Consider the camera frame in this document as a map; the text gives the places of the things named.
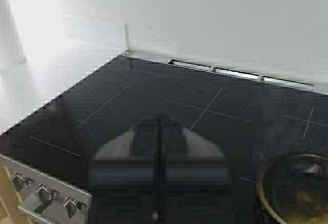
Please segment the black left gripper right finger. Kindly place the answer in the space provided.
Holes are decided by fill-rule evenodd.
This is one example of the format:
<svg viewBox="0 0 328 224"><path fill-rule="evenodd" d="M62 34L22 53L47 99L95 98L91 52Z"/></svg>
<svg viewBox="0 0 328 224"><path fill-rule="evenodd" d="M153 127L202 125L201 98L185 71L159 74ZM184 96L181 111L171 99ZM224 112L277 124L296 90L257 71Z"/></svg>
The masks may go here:
<svg viewBox="0 0 328 224"><path fill-rule="evenodd" d="M219 145L159 118L163 223L232 223L231 173Z"/></svg>

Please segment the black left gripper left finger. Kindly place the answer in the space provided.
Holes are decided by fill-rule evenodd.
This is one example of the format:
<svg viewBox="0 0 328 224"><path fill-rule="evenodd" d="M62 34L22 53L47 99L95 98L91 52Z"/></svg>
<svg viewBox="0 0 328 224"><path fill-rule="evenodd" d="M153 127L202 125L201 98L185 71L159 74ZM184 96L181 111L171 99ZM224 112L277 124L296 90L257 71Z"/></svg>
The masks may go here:
<svg viewBox="0 0 328 224"><path fill-rule="evenodd" d="M103 144L88 171L89 223L161 222L161 117Z"/></svg>

